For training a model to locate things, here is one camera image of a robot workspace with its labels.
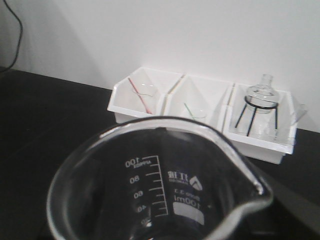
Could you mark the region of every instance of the beaker label area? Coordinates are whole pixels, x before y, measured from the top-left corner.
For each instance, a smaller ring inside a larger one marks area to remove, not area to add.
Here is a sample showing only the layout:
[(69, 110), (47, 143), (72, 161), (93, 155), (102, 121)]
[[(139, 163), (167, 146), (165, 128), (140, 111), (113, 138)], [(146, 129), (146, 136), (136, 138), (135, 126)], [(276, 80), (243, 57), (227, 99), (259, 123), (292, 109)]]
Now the beaker label area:
[(197, 221), (201, 225), (205, 224), (204, 214), (200, 211), (200, 197), (183, 189), (174, 189), (173, 212), (176, 215), (184, 216)]
[(175, 201), (173, 203), (173, 211), (176, 215), (193, 219), (198, 223), (200, 223), (201, 225), (205, 224), (204, 214), (199, 209), (191, 205), (185, 204), (183, 202)]

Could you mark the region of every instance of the black table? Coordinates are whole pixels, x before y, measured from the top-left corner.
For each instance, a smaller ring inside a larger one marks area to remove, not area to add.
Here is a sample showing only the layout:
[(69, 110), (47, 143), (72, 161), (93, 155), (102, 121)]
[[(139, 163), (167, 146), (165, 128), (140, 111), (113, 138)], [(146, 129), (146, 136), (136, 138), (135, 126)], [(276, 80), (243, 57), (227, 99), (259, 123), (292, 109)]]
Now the black table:
[[(0, 239), (52, 239), (50, 182), (77, 146), (116, 124), (106, 110), (111, 92), (22, 71), (0, 75)], [(240, 225), (236, 239), (320, 239), (320, 134), (298, 129), (296, 139), (280, 165), (251, 159), (276, 198)]]

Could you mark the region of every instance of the black cable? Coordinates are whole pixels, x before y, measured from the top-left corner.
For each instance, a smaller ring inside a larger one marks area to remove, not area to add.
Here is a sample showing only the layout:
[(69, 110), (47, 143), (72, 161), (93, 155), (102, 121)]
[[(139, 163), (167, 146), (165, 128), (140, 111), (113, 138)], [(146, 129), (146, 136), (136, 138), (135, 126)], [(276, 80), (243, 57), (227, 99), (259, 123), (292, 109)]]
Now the black cable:
[(18, 40), (18, 44), (16, 46), (16, 51), (15, 51), (15, 57), (13, 59), (13, 62), (10, 64), (10, 66), (6, 67), (5, 69), (3, 70), (0, 70), (0, 73), (3, 73), (5, 71), (8, 71), (9, 69), (12, 68), (13, 65), (15, 65), (17, 59), (18, 59), (18, 55), (19, 55), (19, 50), (20, 50), (20, 44), (21, 44), (21, 39), (22, 39), (22, 34), (24, 32), (24, 28), (23, 28), (23, 25), (22, 25), (22, 22), (21, 20), (19, 19), (19, 17), (15, 14), (14, 11), (12, 11), (11, 7), (8, 5), (7, 1), (6, 0), (3, 0), (6, 8), (10, 11), (10, 13), (12, 13), (12, 15), (15, 17), (15, 19), (19, 22), (19, 25), (20, 25), (20, 35), (19, 35), (19, 40)]

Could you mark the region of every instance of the red stirring rod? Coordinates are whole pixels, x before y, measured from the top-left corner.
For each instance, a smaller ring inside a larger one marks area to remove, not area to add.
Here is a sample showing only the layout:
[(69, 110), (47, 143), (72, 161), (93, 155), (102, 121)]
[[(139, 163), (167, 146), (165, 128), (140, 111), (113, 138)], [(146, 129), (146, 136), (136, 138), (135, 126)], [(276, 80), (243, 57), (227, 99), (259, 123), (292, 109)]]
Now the red stirring rod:
[(141, 102), (142, 102), (142, 104), (143, 104), (143, 106), (144, 106), (144, 108), (145, 108), (146, 113), (147, 113), (147, 114), (152, 114), (152, 112), (151, 112), (151, 111), (149, 110), (149, 108), (147, 107), (144, 99), (140, 96), (140, 93), (138, 92), (138, 89), (136, 88), (136, 85), (134, 84), (134, 82), (131, 80), (130, 77), (128, 77), (128, 80), (129, 80), (129, 82), (131, 83), (131, 85), (132, 85), (134, 91), (136, 92), (136, 94), (139, 96), (139, 98), (140, 98), (140, 100), (141, 100)]

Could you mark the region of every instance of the glass beaker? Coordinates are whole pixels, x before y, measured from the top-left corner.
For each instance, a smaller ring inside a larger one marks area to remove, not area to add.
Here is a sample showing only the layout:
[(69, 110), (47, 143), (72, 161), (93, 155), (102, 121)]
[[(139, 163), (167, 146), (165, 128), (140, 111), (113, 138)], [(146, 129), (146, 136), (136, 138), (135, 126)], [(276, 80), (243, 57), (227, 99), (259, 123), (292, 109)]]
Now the glass beaker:
[(151, 117), (119, 124), (81, 145), (47, 198), (57, 240), (223, 240), (272, 192), (218, 131)]

